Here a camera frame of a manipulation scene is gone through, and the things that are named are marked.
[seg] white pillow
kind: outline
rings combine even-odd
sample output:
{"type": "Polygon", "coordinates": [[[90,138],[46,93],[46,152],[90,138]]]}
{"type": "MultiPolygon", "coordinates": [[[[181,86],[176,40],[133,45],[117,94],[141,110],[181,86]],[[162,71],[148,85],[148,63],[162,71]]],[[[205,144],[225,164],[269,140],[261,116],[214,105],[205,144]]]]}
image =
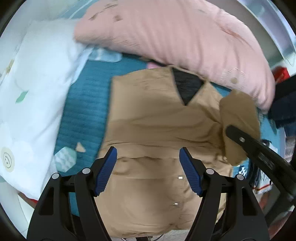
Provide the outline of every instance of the white pillow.
{"type": "Polygon", "coordinates": [[[32,22],[0,85],[0,176],[36,200],[55,171],[50,162],[67,93],[87,60],[86,46],[73,40],[75,24],[32,22]]]}

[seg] pink pillow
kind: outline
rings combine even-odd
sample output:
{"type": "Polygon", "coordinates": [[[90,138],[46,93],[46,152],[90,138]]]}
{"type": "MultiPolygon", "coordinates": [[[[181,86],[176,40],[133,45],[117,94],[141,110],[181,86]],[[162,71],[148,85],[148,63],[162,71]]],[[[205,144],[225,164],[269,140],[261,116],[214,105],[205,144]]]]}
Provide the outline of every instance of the pink pillow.
{"type": "Polygon", "coordinates": [[[249,94],[267,111],[275,81],[249,28],[204,0],[100,0],[75,38],[188,69],[249,94]]]}

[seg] beige triangle print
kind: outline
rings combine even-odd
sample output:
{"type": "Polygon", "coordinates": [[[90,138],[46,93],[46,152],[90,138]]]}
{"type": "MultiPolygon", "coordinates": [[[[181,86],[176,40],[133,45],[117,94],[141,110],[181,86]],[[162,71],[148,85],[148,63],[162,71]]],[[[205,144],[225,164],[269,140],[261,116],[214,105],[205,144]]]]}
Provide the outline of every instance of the beige triangle print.
{"type": "Polygon", "coordinates": [[[78,142],[77,145],[76,145],[76,149],[75,149],[77,152],[86,152],[84,146],[78,142]]]}

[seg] tan jacket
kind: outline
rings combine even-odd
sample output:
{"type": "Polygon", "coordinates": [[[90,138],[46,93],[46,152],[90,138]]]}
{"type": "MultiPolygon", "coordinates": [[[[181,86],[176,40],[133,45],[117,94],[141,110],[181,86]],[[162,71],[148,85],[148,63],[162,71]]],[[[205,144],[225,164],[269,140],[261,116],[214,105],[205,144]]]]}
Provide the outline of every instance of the tan jacket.
{"type": "MultiPolygon", "coordinates": [[[[96,198],[111,236],[152,236],[191,227],[201,198],[188,184],[179,162],[179,149],[187,147],[207,168],[231,175],[232,166],[225,157],[227,137],[223,138],[221,99],[205,81],[184,106],[171,67],[113,78],[107,131],[99,157],[115,146],[118,159],[106,190],[96,198]]],[[[250,129],[259,135],[256,109],[247,94],[232,92],[223,100],[224,111],[232,115],[229,122],[234,119],[244,131],[250,129]],[[237,113],[233,106],[229,111],[224,107],[230,106],[229,102],[244,105],[244,111],[237,113]]],[[[246,156],[243,152],[230,158],[240,162],[246,156]]],[[[225,202],[226,195],[222,194],[217,220],[225,202]]]]}

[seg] blue gripper pad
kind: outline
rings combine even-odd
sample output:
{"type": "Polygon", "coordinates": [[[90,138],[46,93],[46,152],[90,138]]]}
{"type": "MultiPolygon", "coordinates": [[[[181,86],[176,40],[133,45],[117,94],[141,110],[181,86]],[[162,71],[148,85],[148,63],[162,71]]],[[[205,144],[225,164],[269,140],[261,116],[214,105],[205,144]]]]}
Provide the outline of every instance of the blue gripper pad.
{"type": "Polygon", "coordinates": [[[101,192],[105,190],[108,180],[110,178],[111,172],[113,171],[113,168],[115,166],[116,160],[117,160],[117,150],[116,148],[113,148],[109,156],[107,156],[105,163],[101,168],[101,171],[96,177],[96,189],[95,189],[96,195],[99,195],[101,192]]]}
{"type": "Polygon", "coordinates": [[[195,170],[189,156],[187,155],[187,153],[183,148],[180,149],[179,160],[192,191],[194,191],[197,195],[201,195],[202,194],[201,178],[198,172],[195,170]]]}

